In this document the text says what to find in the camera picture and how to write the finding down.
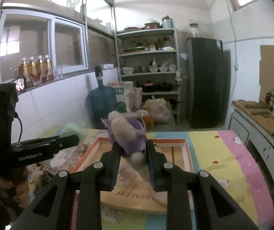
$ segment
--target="glass jar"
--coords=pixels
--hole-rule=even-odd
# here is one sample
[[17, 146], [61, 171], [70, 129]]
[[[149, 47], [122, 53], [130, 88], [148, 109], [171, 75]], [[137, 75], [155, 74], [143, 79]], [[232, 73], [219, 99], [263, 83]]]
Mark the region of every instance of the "glass jar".
[[201, 33], [200, 33], [200, 30], [199, 30], [199, 24], [197, 23], [191, 23], [189, 24], [190, 26], [190, 36], [191, 37], [201, 37]]

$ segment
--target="purple cloth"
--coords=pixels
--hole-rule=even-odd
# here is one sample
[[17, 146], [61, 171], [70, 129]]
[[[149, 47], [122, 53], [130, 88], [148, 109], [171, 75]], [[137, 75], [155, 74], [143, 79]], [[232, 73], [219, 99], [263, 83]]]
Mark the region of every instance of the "purple cloth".
[[134, 127], [134, 131], [137, 133], [137, 139], [134, 141], [121, 141], [117, 140], [114, 136], [111, 128], [111, 124], [108, 119], [102, 119], [103, 124], [107, 127], [108, 137], [111, 144], [116, 141], [124, 150], [127, 156], [130, 156], [134, 152], [143, 152], [146, 148], [147, 135], [142, 123], [135, 118], [127, 118], [127, 122]]

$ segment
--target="pink stripe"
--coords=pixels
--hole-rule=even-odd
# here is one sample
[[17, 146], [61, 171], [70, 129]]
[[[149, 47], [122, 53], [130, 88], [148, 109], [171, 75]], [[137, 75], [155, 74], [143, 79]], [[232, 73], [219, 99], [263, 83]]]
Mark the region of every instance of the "pink stripe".
[[218, 133], [230, 152], [236, 157], [242, 173], [249, 183], [260, 226], [266, 225], [271, 228], [274, 225], [273, 202], [257, 163], [243, 144], [234, 142], [237, 135], [233, 131], [218, 131]]

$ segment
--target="white wall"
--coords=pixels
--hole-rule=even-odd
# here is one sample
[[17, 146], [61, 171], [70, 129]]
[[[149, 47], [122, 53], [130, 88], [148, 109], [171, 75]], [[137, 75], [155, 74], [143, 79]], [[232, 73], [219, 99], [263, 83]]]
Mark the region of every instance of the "white wall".
[[[213, 22], [213, 37], [223, 41], [224, 51], [231, 55], [231, 89], [235, 77], [235, 44], [230, 13], [236, 36], [237, 81], [232, 100], [258, 101], [260, 45], [274, 45], [274, 2], [257, 0], [234, 11], [229, 0], [206, 0]], [[229, 107], [225, 126], [228, 127], [233, 108]]]
[[[212, 37], [212, 20], [206, 0], [115, 0], [117, 31], [124, 27], [144, 27], [149, 18], [161, 23], [166, 15], [173, 19], [177, 29], [179, 52], [185, 53], [185, 42], [189, 36], [189, 24], [198, 23], [204, 36]], [[183, 76], [186, 60], [180, 58]], [[186, 108], [186, 80], [181, 86], [181, 114]]]

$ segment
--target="blue water jug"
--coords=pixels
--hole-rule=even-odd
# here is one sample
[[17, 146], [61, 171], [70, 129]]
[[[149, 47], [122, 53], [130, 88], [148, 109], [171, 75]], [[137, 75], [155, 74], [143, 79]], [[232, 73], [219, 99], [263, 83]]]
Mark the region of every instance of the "blue water jug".
[[112, 111], [118, 111], [116, 90], [110, 86], [103, 85], [103, 72], [101, 66], [94, 68], [98, 81], [98, 88], [89, 94], [91, 109], [93, 112], [93, 123], [97, 129], [104, 129], [101, 119], [107, 119]]

